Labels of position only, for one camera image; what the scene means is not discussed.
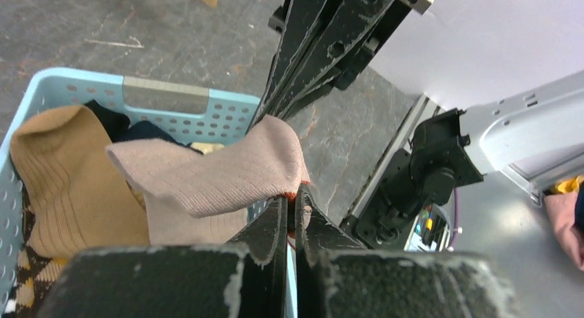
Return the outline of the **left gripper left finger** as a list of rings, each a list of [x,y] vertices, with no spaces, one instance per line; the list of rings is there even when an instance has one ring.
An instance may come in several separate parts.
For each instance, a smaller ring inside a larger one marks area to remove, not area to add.
[[[39,317],[283,317],[286,198],[225,244],[91,248],[74,256]]]

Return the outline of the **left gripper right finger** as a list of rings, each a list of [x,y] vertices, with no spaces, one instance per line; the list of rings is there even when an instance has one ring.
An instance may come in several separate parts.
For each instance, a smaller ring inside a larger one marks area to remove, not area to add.
[[[519,317],[508,280],[474,253],[370,250],[302,184],[295,198],[299,317]]]

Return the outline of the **red white striped sock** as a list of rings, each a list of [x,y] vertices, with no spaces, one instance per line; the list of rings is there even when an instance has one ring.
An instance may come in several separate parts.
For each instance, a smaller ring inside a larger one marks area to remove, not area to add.
[[[118,142],[105,151],[143,194],[153,245],[225,243],[247,225],[252,204],[293,199],[310,181],[296,133],[272,116],[206,155],[161,139]]]

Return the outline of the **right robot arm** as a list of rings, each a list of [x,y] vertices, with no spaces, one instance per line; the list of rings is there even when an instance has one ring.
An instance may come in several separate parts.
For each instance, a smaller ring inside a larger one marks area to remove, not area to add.
[[[583,0],[401,0],[413,9],[376,69],[460,111],[482,174],[583,166]]]

